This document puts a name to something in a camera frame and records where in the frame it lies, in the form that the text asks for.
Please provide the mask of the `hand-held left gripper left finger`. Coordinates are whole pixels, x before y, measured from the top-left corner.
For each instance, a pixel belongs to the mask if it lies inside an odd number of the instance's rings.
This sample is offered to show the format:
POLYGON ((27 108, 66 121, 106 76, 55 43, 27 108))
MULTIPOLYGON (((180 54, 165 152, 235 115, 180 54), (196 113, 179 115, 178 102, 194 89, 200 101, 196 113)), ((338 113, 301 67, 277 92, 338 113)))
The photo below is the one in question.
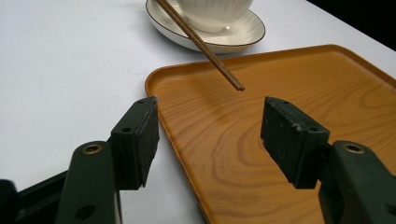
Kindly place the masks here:
POLYGON ((159 137, 155 97, 135 102, 106 141, 75 149, 55 224, 122 224, 120 192, 146 186, 159 137))

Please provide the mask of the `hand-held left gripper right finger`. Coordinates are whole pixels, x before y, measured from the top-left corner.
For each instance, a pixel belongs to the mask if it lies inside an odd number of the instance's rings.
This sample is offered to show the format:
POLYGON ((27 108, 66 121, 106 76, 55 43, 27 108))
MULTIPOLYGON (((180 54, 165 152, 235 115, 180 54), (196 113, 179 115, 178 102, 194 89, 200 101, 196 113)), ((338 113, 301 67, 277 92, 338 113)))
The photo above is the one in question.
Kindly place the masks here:
POLYGON ((368 147, 330 132, 283 99, 264 99, 264 148, 296 189, 320 185, 325 224, 396 224, 396 176, 368 147))

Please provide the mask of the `wooden tray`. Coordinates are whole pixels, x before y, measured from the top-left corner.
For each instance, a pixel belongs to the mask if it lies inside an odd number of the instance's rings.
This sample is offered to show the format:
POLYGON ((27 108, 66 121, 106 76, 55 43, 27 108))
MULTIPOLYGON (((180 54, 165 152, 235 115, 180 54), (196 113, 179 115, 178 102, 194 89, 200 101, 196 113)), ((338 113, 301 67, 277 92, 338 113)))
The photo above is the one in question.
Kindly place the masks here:
POLYGON ((266 97, 369 147, 396 174, 396 78, 325 45, 229 58, 235 90, 210 63, 152 72, 163 129, 209 224, 324 224, 315 190, 297 190, 264 149, 266 97))

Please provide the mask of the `brown wooden chopsticks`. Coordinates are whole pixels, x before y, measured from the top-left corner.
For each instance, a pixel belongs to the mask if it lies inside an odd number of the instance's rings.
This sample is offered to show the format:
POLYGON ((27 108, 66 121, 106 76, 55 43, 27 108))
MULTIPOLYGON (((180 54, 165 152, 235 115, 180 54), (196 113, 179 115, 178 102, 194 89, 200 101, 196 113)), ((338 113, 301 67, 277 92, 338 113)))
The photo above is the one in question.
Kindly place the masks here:
POLYGON ((195 46, 206 56, 206 58, 219 70, 229 83, 237 91, 243 91, 244 85, 237 79, 231 70, 218 58, 198 34, 188 25, 188 23, 176 12, 176 10, 166 0, 155 0, 155 2, 165 11, 165 13, 176 23, 176 25, 188 36, 195 46))

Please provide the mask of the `white saucer with dark rim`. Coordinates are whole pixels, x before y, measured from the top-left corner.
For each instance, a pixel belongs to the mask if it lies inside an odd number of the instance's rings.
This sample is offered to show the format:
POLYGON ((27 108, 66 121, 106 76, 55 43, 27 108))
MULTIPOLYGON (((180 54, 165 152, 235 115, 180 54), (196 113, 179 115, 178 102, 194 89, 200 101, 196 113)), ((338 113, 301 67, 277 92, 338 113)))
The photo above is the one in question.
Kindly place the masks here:
MULTIPOLYGON (((146 11, 151 23, 162 35, 184 48, 199 51, 155 0, 146 1, 146 11)), ((243 19, 218 33, 195 32, 216 54, 229 54, 253 47, 264 38, 266 28, 262 20, 250 10, 243 19)))

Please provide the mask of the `white ribbed bowl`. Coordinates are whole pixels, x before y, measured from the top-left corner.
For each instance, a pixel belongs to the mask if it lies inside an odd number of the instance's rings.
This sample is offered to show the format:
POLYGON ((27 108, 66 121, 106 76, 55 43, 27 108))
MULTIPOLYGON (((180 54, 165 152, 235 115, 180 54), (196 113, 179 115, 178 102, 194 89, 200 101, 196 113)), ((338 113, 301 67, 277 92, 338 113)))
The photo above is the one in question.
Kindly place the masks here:
POLYGON ((208 33, 220 32, 249 11, 253 0, 177 0, 188 22, 194 28, 208 33))

